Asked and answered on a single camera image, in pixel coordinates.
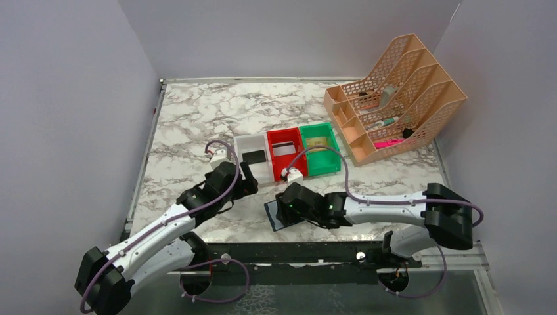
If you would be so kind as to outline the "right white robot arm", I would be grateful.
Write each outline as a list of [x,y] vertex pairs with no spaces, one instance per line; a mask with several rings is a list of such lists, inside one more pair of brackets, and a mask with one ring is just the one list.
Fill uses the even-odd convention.
[[474,244],[472,204],[439,183],[398,196],[321,195],[294,183],[266,203],[265,212],[275,232],[303,221],[328,230],[364,223],[406,224],[383,239],[383,254],[395,261],[435,246],[465,251]]

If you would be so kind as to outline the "green plastic bin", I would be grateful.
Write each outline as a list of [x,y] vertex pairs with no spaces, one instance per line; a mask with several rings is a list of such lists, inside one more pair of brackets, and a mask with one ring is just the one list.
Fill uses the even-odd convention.
[[327,146],[340,151],[331,124],[302,125],[299,130],[304,148],[319,146],[306,153],[308,175],[314,177],[338,172],[341,168],[340,157],[329,149],[321,148]]

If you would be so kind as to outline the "black card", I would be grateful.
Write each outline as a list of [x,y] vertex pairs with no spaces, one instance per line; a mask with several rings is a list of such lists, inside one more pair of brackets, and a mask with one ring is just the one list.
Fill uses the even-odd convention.
[[264,150],[254,150],[254,151],[242,153],[242,159],[248,165],[257,164],[257,163],[266,163],[267,154],[265,153]]

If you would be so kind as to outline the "black binder clip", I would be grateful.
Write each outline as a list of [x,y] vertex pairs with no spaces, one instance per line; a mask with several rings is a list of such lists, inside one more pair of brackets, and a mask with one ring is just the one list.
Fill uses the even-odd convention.
[[408,139],[414,134],[414,130],[410,128],[405,128],[402,132],[403,139]]

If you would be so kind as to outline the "red plastic bin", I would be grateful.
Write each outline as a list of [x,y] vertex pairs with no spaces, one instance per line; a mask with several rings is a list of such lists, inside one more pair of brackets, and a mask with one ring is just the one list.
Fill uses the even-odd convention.
[[287,167],[305,147],[298,127],[267,131],[267,144],[271,156],[275,182],[281,181],[281,171]]

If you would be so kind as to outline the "navy blue card holder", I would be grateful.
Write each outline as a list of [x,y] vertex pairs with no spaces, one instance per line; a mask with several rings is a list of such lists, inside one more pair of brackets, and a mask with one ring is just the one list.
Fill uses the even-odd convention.
[[271,229],[274,232],[278,232],[290,226],[294,226],[303,222],[303,219],[294,219],[293,221],[283,223],[277,218],[277,214],[279,212],[278,205],[276,201],[270,201],[264,204],[265,212],[267,214],[267,218],[269,219]]

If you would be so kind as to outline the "peach desk organizer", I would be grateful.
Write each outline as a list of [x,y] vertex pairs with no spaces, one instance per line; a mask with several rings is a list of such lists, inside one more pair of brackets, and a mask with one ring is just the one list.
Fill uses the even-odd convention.
[[[382,90],[399,90],[379,108]],[[435,56],[414,33],[394,38],[363,79],[327,88],[324,107],[355,166],[429,145],[467,100]],[[368,131],[371,123],[398,116],[395,123]],[[401,144],[377,150],[373,142],[403,138]]]

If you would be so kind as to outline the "white grey card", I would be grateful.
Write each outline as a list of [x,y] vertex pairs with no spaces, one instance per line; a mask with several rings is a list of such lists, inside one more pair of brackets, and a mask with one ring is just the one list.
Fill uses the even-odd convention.
[[275,157],[295,154],[296,145],[293,142],[274,143],[272,144],[272,151]]

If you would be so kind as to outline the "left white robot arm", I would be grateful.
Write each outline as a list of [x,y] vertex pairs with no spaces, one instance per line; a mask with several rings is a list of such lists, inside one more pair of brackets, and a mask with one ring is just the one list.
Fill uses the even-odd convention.
[[216,261],[194,229],[258,191],[246,162],[224,161],[200,184],[185,190],[164,214],[104,251],[84,254],[74,287],[84,314],[118,314],[142,286],[179,268],[212,269]]

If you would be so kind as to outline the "gold card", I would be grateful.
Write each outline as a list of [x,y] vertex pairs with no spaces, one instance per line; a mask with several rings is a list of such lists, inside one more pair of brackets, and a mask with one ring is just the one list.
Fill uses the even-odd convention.
[[311,147],[310,152],[318,152],[324,150],[325,146],[329,146],[326,136],[313,136],[305,139],[307,147]]

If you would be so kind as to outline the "black front rail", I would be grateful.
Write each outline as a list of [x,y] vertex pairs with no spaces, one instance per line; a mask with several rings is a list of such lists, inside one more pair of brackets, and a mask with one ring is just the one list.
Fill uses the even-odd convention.
[[250,285],[376,285],[386,270],[420,268],[412,258],[389,258],[381,241],[312,241],[207,243],[194,263],[180,268],[179,283],[201,293],[213,286]]

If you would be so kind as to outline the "grey eraser block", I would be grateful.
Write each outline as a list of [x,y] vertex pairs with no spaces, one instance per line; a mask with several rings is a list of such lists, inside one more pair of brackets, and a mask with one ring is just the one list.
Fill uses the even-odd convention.
[[399,87],[397,85],[387,85],[384,87],[380,97],[379,108],[384,108],[398,90]]

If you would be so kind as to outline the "green capped marker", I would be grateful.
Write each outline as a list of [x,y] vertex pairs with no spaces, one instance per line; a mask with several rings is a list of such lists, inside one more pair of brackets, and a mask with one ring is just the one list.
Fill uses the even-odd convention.
[[366,130],[368,130],[368,131],[373,131],[373,130],[381,129],[382,127],[391,125],[391,124],[395,123],[395,122],[398,121],[398,120],[399,120],[399,117],[398,117],[398,116],[394,116],[394,117],[391,117],[391,118],[387,118],[387,119],[383,119],[383,120],[380,120],[380,121],[376,121],[376,122],[371,123],[370,125],[368,125],[368,126],[366,127]]

